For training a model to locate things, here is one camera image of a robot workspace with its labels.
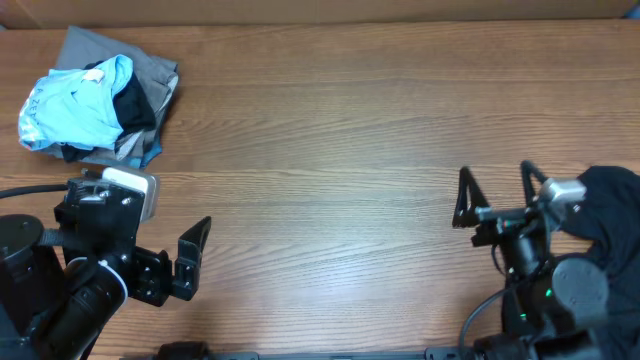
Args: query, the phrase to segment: gray cloth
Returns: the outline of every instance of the gray cloth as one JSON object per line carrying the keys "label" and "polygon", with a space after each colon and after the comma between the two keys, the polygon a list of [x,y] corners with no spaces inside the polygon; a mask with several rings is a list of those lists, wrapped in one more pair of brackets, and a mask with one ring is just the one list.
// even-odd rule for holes
{"label": "gray cloth", "polygon": [[[58,56],[56,69],[82,69],[87,64],[109,59],[115,55],[126,55],[133,60],[133,71],[147,96],[149,105],[154,111],[156,127],[141,134],[129,134],[116,143],[115,152],[108,149],[97,149],[83,159],[84,162],[105,163],[113,160],[113,165],[123,161],[125,157],[140,158],[154,141],[158,140],[158,131],[166,116],[167,104],[178,83],[177,64],[174,61],[154,55],[145,54],[140,48],[110,39],[89,30],[70,26]],[[62,158],[59,146],[51,146],[44,151]]]}

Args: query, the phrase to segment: light blue shirt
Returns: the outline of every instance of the light blue shirt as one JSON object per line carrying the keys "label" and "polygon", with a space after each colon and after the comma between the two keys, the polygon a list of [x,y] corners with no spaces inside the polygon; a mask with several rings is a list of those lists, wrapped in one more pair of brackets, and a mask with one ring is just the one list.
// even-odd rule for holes
{"label": "light blue shirt", "polygon": [[54,143],[113,149],[122,133],[113,97],[132,74],[133,61],[124,55],[90,70],[49,70],[20,110],[20,143],[31,151]]}

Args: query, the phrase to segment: beige wall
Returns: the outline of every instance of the beige wall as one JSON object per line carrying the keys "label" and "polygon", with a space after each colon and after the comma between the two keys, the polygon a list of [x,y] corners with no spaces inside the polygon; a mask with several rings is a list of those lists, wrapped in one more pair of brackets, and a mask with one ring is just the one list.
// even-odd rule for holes
{"label": "beige wall", "polygon": [[619,17],[634,0],[0,0],[10,28]]}

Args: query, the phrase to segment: wooden table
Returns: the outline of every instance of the wooden table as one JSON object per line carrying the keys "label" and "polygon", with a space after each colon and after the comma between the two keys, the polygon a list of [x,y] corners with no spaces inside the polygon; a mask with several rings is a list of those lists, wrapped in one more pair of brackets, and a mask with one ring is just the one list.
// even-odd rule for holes
{"label": "wooden table", "polygon": [[[451,229],[458,169],[496,207],[523,204],[518,164],[551,176],[640,171],[640,23],[528,21],[104,29],[177,60],[157,218],[138,243],[176,254],[205,215],[200,291],[130,301],[94,355],[178,340],[216,351],[418,350],[452,345],[502,285],[472,230]],[[83,165],[25,150],[17,113],[64,31],[0,33],[0,188]],[[61,194],[0,201],[54,226]],[[558,252],[587,243],[556,236]],[[499,332],[498,306],[469,341]]]}

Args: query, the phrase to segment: pile of clothes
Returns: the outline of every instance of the pile of clothes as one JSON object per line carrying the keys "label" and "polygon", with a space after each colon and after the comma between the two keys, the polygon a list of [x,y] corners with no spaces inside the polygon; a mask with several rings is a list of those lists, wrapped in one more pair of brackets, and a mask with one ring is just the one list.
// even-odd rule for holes
{"label": "pile of clothes", "polygon": [[72,26],[20,111],[20,143],[66,162],[145,168],[162,152],[176,71],[171,60]]}

